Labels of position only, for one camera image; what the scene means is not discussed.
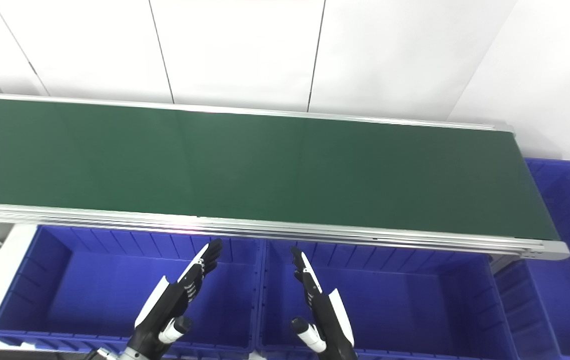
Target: blue storage crate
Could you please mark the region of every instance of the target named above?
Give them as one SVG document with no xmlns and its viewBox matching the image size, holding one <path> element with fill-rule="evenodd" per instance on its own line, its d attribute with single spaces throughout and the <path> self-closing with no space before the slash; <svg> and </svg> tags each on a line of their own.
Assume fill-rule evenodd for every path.
<svg viewBox="0 0 570 360">
<path fill-rule="evenodd" d="M 244 359 L 254 348 L 264 242 L 225 238 L 169 356 Z M 120 352 L 162 276 L 175 281 L 209 237 L 41 226 L 0 307 L 0 340 Z"/>
<path fill-rule="evenodd" d="M 570 161 L 526 161 L 570 249 Z M 521 260 L 499 272 L 496 281 L 519 356 L 570 360 L 570 258 Z"/>
<path fill-rule="evenodd" d="M 302 241 L 267 242 L 257 343 L 267 358 L 315 358 L 289 325 L 312 320 L 294 245 L 324 291 L 339 289 L 360 360 L 516 358 L 486 255 Z"/>
</svg>

